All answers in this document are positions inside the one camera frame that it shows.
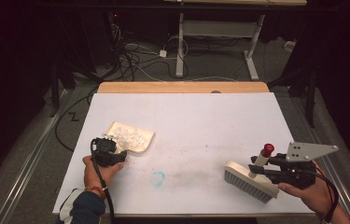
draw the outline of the desk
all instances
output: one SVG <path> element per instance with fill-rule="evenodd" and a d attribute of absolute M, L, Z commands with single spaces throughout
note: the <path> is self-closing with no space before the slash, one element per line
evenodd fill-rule
<path fill-rule="evenodd" d="M 232 4 L 232 5 L 263 5 L 263 6 L 305 6 L 306 0 L 187 0 L 186 3 L 205 3 L 205 4 Z M 175 75 L 183 76 L 184 53 L 183 43 L 184 35 L 208 35 L 208 36 L 229 36 L 229 37 L 251 37 L 249 50 L 244 51 L 245 63 L 252 80 L 259 80 L 256 66 L 253 62 L 253 53 L 259 40 L 265 15 L 259 15 L 256 22 L 235 22 L 235 21 L 189 21 L 184 19 L 184 13 L 180 13 L 179 31 L 178 31 L 178 50 Z"/>
<path fill-rule="evenodd" d="M 301 200 L 283 192 L 265 204 L 224 180 L 226 161 L 246 166 L 265 143 L 272 143 L 276 152 L 284 153 L 292 141 L 276 99 L 264 85 L 101 84 L 99 93 L 93 96 L 53 212 L 59 212 L 72 189 L 83 188 L 81 159 L 90 154 L 91 140 L 101 136 L 112 121 L 118 121 L 155 135 L 146 152 L 128 155 L 124 169 L 109 187 L 116 217 L 312 214 Z"/>

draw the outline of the wrist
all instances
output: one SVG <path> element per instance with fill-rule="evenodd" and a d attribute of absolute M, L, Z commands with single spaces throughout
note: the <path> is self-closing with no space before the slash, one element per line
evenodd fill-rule
<path fill-rule="evenodd" d="M 331 224 L 350 224 L 349 216 L 344 212 L 344 210 L 337 205 L 332 215 L 330 222 L 325 222 L 324 218 L 322 223 L 331 223 Z"/>
<path fill-rule="evenodd" d="M 96 195 L 98 195 L 102 199 L 105 198 L 105 192 L 101 187 L 87 186 L 84 190 L 95 193 Z"/>

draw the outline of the human hand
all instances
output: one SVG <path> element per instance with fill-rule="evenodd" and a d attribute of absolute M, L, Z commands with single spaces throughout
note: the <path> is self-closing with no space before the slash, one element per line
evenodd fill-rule
<path fill-rule="evenodd" d="M 292 196 L 301 198 L 320 218 L 326 216 L 331 208 L 328 186 L 326 182 L 320 178 L 316 178 L 315 183 L 307 189 L 299 189 L 287 183 L 279 183 L 278 188 Z"/>
<path fill-rule="evenodd" d="M 102 184 L 100 181 L 100 178 L 98 174 L 96 174 L 96 171 L 93 167 L 93 162 L 91 160 L 91 156 L 86 156 L 82 159 L 82 161 L 85 164 L 85 171 L 84 171 L 84 185 L 85 187 L 98 187 L 102 188 Z M 101 173 L 102 179 L 105 181 L 107 185 L 110 185 L 112 179 L 114 178 L 114 174 L 122 169 L 124 166 L 123 162 L 116 163 L 114 166 L 110 167 L 101 167 L 99 166 L 99 171 Z"/>

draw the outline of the dark background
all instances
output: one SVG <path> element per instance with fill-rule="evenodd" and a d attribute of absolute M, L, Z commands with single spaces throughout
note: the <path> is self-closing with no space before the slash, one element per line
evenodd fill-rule
<path fill-rule="evenodd" d="M 61 61 L 94 72 L 96 64 L 110 60 L 110 36 L 102 16 L 94 12 L 58 16 L 37 10 L 33 1 L 0 0 L 0 166 L 24 127 L 46 103 L 43 95 L 51 83 L 54 64 L 61 71 L 59 79 L 71 88 L 72 69 Z M 145 22 L 138 22 L 141 17 Z M 177 29 L 177 18 L 172 14 L 122 13 L 119 18 L 125 30 L 159 43 Z M 335 15 L 310 17 L 299 36 L 301 30 L 297 27 L 302 27 L 304 19 L 294 15 L 267 16 L 260 39 L 269 42 L 278 36 L 288 40 L 299 37 L 283 76 L 305 61 L 315 62 L 317 87 L 350 150 L 350 2 Z M 307 79 L 301 77 L 308 75 L 300 74 L 283 85 L 304 82 L 302 85 L 307 86 Z"/>

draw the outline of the hand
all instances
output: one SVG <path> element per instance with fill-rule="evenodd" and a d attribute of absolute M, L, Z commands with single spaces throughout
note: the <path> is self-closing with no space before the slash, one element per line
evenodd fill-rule
<path fill-rule="evenodd" d="M 318 177 L 315 179 L 315 183 L 307 189 L 298 189 L 287 183 L 280 183 L 278 188 L 292 196 L 301 198 L 320 218 L 323 218 L 331 208 L 331 199 L 327 184 Z"/>
<path fill-rule="evenodd" d="M 93 162 L 91 160 L 91 156 L 86 156 L 82 159 L 85 164 L 85 171 L 84 171 L 84 184 L 85 187 L 89 186 L 95 186 L 95 187 L 102 187 L 101 181 L 99 179 L 98 174 L 96 174 L 96 171 L 93 167 Z M 101 167 L 99 166 L 99 171 L 102 175 L 102 179 L 105 181 L 107 185 L 110 185 L 114 174 L 122 169 L 124 166 L 123 162 L 119 162 L 115 164 L 114 166 L 110 167 Z"/>
<path fill-rule="evenodd" d="M 278 188 L 292 196 L 301 198 L 306 206 L 308 206 L 312 211 L 316 212 L 317 216 L 320 217 L 320 219 L 323 219 L 331 208 L 331 199 L 329 197 L 329 189 L 327 187 L 327 184 L 324 180 L 318 177 L 316 178 L 315 183 L 307 189 L 299 189 L 287 183 L 279 183 Z M 348 215 L 338 204 L 334 210 L 331 223 L 350 223 Z"/>

